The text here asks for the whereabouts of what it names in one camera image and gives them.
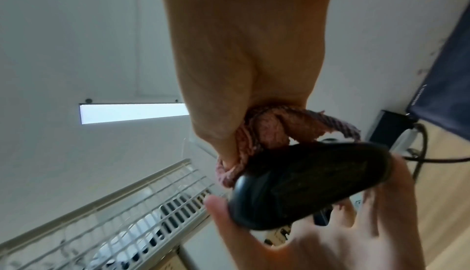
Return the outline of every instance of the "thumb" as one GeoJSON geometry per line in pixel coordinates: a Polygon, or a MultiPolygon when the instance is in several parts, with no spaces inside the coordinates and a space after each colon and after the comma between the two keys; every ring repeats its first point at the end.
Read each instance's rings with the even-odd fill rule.
{"type": "Polygon", "coordinates": [[[232,221],[227,201],[209,195],[205,198],[204,204],[238,269],[267,269],[267,249],[248,230],[232,221]]]}

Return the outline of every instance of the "metal shelf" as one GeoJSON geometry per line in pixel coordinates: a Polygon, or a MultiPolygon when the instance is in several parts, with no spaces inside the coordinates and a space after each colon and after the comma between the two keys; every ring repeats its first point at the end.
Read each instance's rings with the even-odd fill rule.
{"type": "Polygon", "coordinates": [[[190,160],[0,245],[0,270],[148,269],[207,218],[222,196],[190,160]]]}

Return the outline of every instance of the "fluorescent light fixture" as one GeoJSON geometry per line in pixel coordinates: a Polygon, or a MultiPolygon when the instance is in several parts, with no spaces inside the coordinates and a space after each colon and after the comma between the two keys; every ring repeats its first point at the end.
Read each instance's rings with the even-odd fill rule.
{"type": "Polygon", "coordinates": [[[82,124],[109,123],[189,115],[183,103],[172,104],[83,104],[80,105],[82,124]]]}

